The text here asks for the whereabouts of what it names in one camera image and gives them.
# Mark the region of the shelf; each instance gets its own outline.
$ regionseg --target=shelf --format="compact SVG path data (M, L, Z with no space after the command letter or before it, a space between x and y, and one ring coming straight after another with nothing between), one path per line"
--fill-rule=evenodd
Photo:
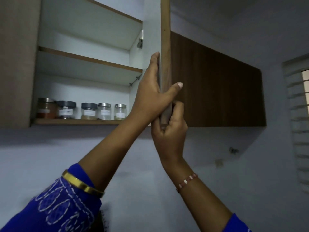
M121 120L34 119L36 125L118 125Z
M130 50L142 21L94 0L43 0L41 26Z
M139 68L39 47L36 73L129 86L142 74Z

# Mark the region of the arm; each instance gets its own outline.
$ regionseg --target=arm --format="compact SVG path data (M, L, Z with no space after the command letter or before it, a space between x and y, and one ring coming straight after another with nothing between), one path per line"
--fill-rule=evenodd
M157 83L158 58L159 53L152 55L129 116L79 161L100 191L105 190L133 142L166 109L182 87L181 83L176 83L166 93L160 93Z
M184 104L176 102L165 131L161 129L159 119L154 120L151 125L152 137L161 163L175 186L193 174L182 157L188 129L183 119L183 111ZM199 178L184 186L180 195L203 232L222 232L232 217L230 210Z

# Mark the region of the cabinet door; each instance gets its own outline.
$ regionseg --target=cabinet door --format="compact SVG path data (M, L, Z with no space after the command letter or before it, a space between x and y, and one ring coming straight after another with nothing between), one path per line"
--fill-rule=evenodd
M190 127L265 126L261 71L172 32L172 82Z
M143 30L143 73L151 55L159 51L158 83L161 92L166 92L172 85L170 0L144 1ZM161 124L168 124L171 113L172 105L161 115Z
M0 128L30 124L41 0L0 0Z

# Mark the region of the wooden shelf edge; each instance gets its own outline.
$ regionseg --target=wooden shelf edge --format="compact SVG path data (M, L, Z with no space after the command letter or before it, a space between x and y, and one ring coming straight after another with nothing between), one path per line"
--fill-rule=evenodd
M100 7L103 7L103 8L105 8L105 9L107 9L107 10L113 11L113 12L115 12L115 13L117 13L117 14L119 14L119 15L122 15L122 16L124 16L124 17L127 17L127 18L129 18L129 19L132 19L132 20L134 20L134 21L136 21L136 22L138 22L138 23L143 23L143 21L141 21L140 19L134 18L134 17L132 17L132 16L130 16L130 15L127 15L127 14L121 12L121 11L115 10L115 9L113 9L113 8L111 8L111 7L109 7L109 6L106 6L106 5L104 5L104 4L100 3L100 2L97 2L97 1L95 1L95 0L86 0L86 1L91 2L91 3L93 3L93 4L96 4L96 5L98 5L98 6L100 6Z
M38 50L41 51L41 52L49 53L49 54L55 54L55 55L59 55L59 56L79 59L79 60L83 60L83 61L87 61L87 62L98 63L98 64L102 64L102 65L106 65L106 66L117 67L117 68L129 70L129 71L135 71L135 72L143 73L143 70L139 69L139 68L125 66L125 65L121 65L121 64L117 64L117 63L111 63L111 62L107 62L107 61L103 61L103 60L99 60L99 59L95 59L95 58L89 58L89 57L86 57L86 56L81 56L81 55L78 55L78 54L72 54L72 53L68 53L68 52L64 52L64 51L60 51L60 50L50 49L50 48L43 47L43 46L39 46Z
M121 120L34 119L36 125L119 125Z

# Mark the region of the forearm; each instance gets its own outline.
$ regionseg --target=forearm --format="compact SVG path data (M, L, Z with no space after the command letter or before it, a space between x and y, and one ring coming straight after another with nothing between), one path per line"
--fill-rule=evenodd
M129 148L146 126L147 121L129 115L79 161L96 189L105 190Z
M185 160L163 163L164 169L177 186L193 174ZM195 178L180 190L180 195L202 232L222 232L232 213L199 179Z

